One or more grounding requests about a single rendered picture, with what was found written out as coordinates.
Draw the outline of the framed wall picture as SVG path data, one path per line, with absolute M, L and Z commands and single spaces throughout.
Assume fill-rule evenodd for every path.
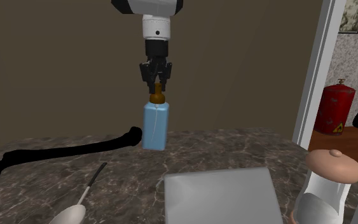
M 358 34 L 358 0 L 347 0 L 339 34 Z

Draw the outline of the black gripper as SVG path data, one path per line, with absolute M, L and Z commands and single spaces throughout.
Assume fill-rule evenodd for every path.
M 147 83 L 149 93 L 154 94 L 157 73 L 162 92 L 166 91 L 167 80 L 170 79 L 172 71 L 172 63 L 167 62 L 169 42 L 167 40 L 146 39 L 145 52 L 147 62 L 139 64 L 142 80 Z

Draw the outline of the white jar with tan lid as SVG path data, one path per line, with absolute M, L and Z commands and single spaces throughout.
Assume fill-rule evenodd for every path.
M 358 182 L 358 162 L 339 150 L 313 150 L 289 224 L 343 224 L 345 201 Z

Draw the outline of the blue bottle with brown pump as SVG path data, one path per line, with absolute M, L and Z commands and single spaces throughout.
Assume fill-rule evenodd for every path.
M 144 105 L 142 126 L 142 148 L 164 150 L 167 142 L 169 103 L 162 94 L 162 84 L 155 83 L 155 92 Z

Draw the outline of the black bone-shaped long object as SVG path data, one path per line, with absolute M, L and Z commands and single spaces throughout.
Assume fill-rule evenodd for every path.
M 70 146 L 64 148 L 50 148 L 43 150 L 13 150 L 3 154 L 0 159 L 0 175 L 5 168 L 41 161 L 53 158 L 71 157 L 77 155 L 86 155 L 103 151 L 112 151 L 128 146 L 136 146 L 142 139 L 142 129 L 131 127 L 124 135 L 108 141 L 85 144 L 79 146 Z

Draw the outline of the white door frame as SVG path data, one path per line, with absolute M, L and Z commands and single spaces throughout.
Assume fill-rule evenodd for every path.
M 308 149 L 347 0 L 323 0 L 292 142 Z

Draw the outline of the grey flat box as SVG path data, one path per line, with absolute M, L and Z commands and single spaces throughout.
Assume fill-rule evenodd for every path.
M 266 167 L 167 174 L 165 224 L 284 224 Z

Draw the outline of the red gas cylinder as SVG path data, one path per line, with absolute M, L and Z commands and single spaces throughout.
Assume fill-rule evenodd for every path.
M 344 85 L 345 79 L 324 87 L 314 131 L 330 136 L 342 135 L 354 99 L 355 89 Z

